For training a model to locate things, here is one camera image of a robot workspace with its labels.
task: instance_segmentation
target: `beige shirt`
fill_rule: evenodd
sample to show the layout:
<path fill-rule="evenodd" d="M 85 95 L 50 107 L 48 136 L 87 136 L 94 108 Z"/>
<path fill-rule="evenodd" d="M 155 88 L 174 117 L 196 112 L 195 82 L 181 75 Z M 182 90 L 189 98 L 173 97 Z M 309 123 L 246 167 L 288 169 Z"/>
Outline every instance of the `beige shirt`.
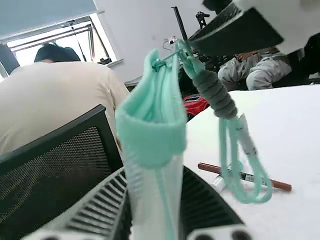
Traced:
<path fill-rule="evenodd" d="M 116 136 L 115 109 L 129 91 L 106 66 L 38 62 L 17 68 L 0 83 L 0 155 L 69 123 L 95 106 Z"/>

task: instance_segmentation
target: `brown pencil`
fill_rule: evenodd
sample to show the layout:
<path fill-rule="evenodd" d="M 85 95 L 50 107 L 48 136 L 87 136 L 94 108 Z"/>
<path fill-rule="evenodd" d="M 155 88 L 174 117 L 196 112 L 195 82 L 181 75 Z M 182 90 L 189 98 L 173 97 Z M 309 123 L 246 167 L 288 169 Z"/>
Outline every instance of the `brown pencil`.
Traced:
<path fill-rule="evenodd" d="M 212 173 L 216 173 L 216 174 L 220 174 L 221 173 L 221 168 L 219 166 L 214 166 L 214 165 L 206 164 L 206 163 L 203 163 L 203 162 L 200 162 L 198 164 L 198 168 L 201 169 L 201 170 L 212 172 Z M 245 181 L 248 181 L 248 182 L 252 182 L 252 183 L 255 182 L 255 176 L 252 175 L 252 174 L 240 172 L 240 178 L 242 180 L 245 180 Z M 287 192 L 291 192 L 292 186 L 290 184 L 287 184 L 287 183 L 284 183 L 284 182 L 280 182 L 280 181 L 275 181 L 275 180 L 272 180 L 272 179 L 270 179 L 270 180 L 271 180 L 272 186 L 274 188 L 281 189 L 281 190 L 284 190 L 284 191 L 287 191 Z"/>

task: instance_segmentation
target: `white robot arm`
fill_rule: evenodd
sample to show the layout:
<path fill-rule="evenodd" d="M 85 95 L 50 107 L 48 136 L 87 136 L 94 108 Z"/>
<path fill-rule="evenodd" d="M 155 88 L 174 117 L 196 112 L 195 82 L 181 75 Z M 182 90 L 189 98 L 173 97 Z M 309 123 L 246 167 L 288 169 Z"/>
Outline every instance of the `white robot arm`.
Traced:
<path fill-rule="evenodd" d="M 320 32 L 319 18 L 320 0 L 233 0 L 189 42 L 216 56 L 273 46 L 289 54 Z"/>
<path fill-rule="evenodd" d="M 320 0 L 233 0 L 242 11 L 255 8 L 283 38 L 284 54 L 303 48 L 320 32 Z"/>

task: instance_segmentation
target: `table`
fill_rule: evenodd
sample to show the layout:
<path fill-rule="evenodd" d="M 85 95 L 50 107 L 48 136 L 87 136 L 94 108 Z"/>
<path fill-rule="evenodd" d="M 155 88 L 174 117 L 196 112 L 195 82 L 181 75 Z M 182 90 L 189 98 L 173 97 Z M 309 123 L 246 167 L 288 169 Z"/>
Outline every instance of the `table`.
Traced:
<path fill-rule="evenodd" d="M 222 197 L 260 240 L 314 239 L 320 232 L 320 85 L 233 91 L 231 97 L 245 113 L 269 177 L 291 184 L 292 192 L 274 188 L 264 204 L 241 204 L 227 190 Z M 211 108 L 189 121 L 187 140 L 184 164 L 212 182 L 217 175 L 197 167 L 199 162 L 220 166 L 218 118 Z M 245 159 L 242 149 L 239 158 Z"/>

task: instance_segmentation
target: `person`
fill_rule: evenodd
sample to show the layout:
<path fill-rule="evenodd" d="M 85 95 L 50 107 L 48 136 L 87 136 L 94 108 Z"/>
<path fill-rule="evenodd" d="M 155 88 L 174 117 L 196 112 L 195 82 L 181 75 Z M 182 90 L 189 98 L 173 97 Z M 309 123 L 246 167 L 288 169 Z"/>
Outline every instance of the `person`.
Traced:
<path fill-rule="evenodd" d="M 292 71 L 289 59 L 275 47 L 237 54 L 218 72 L 228 91 L 238 90 L 246 79 L 249 90 L 271 89 L 272 84 Z"/>
<path fill-rule="evenodd" d="M 129 91 L 110 68 L 81 62 L 79 57 L 71 57 L 71 52 L 73 49 L 45 45 L 38 51 L 36 63 L 15 69 L 0 83 L 0 155 L 58 129 L 99 104 L 106 107 L 116 139 L 115 109 Z"/>
<path fill-rule="evenodd" d="M 54 43 L 46 43 L 35 55 L 34 62 L 59 63 L 80 62 L 80 57 L 71 47 L 61 47 Z"/>

